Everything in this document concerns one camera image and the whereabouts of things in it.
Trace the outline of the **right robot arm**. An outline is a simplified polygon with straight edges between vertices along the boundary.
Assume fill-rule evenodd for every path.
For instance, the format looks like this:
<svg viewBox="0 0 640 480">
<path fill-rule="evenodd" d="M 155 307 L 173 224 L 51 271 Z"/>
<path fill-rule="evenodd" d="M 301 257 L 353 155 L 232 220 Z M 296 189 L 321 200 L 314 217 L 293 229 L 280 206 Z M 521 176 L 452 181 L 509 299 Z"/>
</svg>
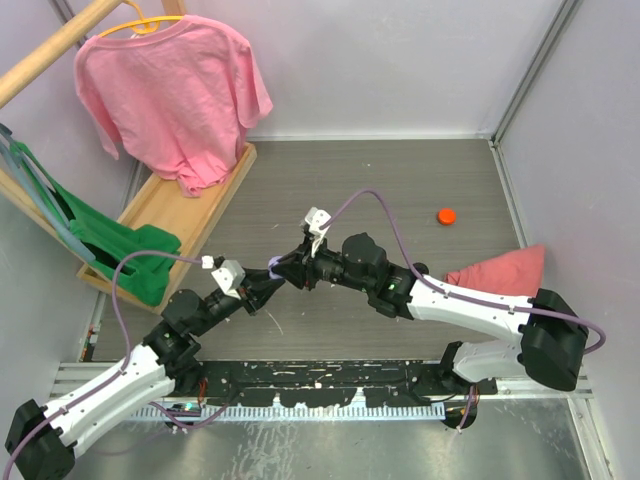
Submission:
<svg viewBox="0 0 640 480">
<path fill-rule="evenodd" d="M 588 330 L 556 293 L 501 296 L 446 284 L 415 267 L 390 262 L 366 233 L 348 237 L 340 251 L 326 241 L 305 239 L 269 263 L 272 276 L 298 289 L 320 281 L 360 291 L 378 313 L 436 321 L 490 336 L 484 343 L 452 342 L 441 359 L 438 379 L 459 394 L 486 379 L 528 376 L 554 390 L 575 389 L 586 352 Z"/>
</svg>

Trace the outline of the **orange earbud case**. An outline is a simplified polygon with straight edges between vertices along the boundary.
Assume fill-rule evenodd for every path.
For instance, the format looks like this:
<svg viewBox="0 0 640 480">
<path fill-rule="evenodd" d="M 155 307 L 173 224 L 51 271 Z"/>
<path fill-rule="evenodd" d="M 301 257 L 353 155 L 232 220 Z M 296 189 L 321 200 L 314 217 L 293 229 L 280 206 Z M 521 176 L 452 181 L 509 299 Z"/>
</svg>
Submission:
<svg viewBox="0 0 640 480">
<path fill-rule="evenodd" d="M 457 220 L 456 212 L 450 208 L 443 208 L 437 213 L 437 220 L 441 225 L 453 225 Z"/>
</svg>

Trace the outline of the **black earbud charging case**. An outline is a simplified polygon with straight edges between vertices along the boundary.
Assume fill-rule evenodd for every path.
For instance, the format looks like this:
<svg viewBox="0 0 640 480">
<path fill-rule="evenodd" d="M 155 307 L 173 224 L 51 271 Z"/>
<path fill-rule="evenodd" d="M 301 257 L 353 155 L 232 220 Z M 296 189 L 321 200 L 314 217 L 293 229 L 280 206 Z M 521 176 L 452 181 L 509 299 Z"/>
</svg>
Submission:
<svg viewBox="0 0 640 480">
<path fill-rule="evenodd" d="M 413 264 L 413 267 L 421 275 L 428 275 L 429 274 L 429 268 L 424 263 L 416 262 L 416 263 Z"/>
</svg>

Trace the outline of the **lilac earbud case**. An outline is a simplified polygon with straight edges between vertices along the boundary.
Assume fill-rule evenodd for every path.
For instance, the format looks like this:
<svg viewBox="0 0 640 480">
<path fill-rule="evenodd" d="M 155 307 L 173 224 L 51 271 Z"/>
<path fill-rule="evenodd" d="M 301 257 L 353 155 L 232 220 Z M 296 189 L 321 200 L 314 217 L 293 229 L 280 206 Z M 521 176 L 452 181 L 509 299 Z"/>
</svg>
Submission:
<svg viewBox="0 0 640 480">
<path fill-rule="evenodd" d="M 279 265 L 281 256 L 274 256 L 268 261 L 268 273 L 272 280 L 282 280 L 283 276 L 279 275 L 275 268 Z"/>
</svg>

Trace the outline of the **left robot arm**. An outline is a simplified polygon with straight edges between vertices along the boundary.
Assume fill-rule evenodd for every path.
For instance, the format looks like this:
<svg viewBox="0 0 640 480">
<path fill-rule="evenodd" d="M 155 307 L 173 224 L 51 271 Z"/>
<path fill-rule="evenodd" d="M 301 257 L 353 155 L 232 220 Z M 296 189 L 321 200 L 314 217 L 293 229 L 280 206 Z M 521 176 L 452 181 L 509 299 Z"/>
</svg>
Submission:
<svg viewBox="0 0 640 480">
<path fill-rule="evenodd" d="M 168 394 L 188 396 L 203 378 L 197 337 L 244 310 L 255 314 L 284 285 L 265 270 L 242 275 L 236 290 L 205 298 L 175 292 L 160 322 L 125 357 L 76 390 L 46 405 L 29 400 L 17 408 L 5 441 L 10 458 L 3 476 L 17 469 L 25 479 L 62 479 L 81 449 L 143 405 Z"/>
</svg>

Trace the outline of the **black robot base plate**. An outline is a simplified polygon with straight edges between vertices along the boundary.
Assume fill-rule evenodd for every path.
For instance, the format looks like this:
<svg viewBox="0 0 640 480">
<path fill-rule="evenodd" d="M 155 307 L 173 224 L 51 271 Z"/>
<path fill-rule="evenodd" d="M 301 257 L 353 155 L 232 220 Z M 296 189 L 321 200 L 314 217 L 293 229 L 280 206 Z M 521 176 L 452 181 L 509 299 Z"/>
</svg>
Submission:
<svg viewBox="0 0 640 480">
<path fill-rule="evenodd" d="M 176 394 L 202 394 L 209 405 L 286 408 L 352 403 L 358 392 L 365 406 L 429 406 L 469 392 L 447 379 L 437 364 L 422 360 L 204 361 L 165 366 Z"/>
</svg>

